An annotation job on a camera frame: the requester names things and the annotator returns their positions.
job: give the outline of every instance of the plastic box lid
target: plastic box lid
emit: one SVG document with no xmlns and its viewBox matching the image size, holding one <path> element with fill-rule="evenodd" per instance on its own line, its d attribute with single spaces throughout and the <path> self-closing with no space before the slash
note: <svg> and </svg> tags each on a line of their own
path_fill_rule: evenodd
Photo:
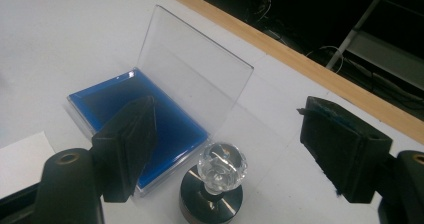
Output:
<svg viewBox="0 0 424 224">
<path fill-rule="evenodd" d="M 252 72 L 252 66 L 156 6 L 136 67 L 68 100 L 94 134 L 126 103 L 154 96 L 158 144 L 137 184 L 144 196 L 210 141 Z"/>
</svg>

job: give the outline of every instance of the black cylindrical base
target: black cylindrical base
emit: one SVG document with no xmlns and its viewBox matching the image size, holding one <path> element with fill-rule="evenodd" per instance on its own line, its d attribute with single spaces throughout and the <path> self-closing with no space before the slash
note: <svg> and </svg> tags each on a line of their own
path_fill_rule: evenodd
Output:
<svg viewBox="0 0 424 224">
<path fill-rule="evenodd" d="M 180 189 L 180 209 L 185 219 L 192 224 L 229 223 L 240 210 L 243 201 L 241 185 L 234 190 L 211 195 L 197 172 L 192 167 L 184 176 Z"/>
</svg>

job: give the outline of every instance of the white table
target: white table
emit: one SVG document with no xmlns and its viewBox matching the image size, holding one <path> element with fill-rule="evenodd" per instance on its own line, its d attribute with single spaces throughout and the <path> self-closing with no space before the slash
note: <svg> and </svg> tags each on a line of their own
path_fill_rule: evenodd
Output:
<svg viewBox="0 0 424 224">
<path fill-rule="evenodd" d="M 56 152 L 90 148 L 66 96 L 137 63 L 156 4 L 255 68 L 214 137 L 239 146 L 249 163 L 243 206 L 233 223 L 379 223 L 378 195 L 363 205 L 336 195 L 299 142 L 302 116 L 296 109 L 309 95 L 325 98 L 393 138 L 393 155 L 424 146 L 175 0 L 0 0 L 0 147 L 44 131 Z M 106 223 L 185 223 L 178 191 L 193 163 L 142 199 L 104 203 Z"/>
</svg>

